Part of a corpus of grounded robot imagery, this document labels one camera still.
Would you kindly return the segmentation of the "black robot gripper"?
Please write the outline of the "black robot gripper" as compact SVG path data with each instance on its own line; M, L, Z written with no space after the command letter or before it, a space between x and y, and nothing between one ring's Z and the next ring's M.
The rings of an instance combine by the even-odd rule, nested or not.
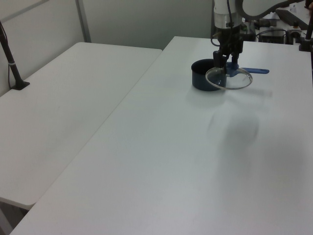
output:
M240 36L240 27L220 29L216 27L211 36L211 44L219 50L213 52L214 66L226 74L226 56L232 56L232 65L238 66L240 53L243 51L243 39Z

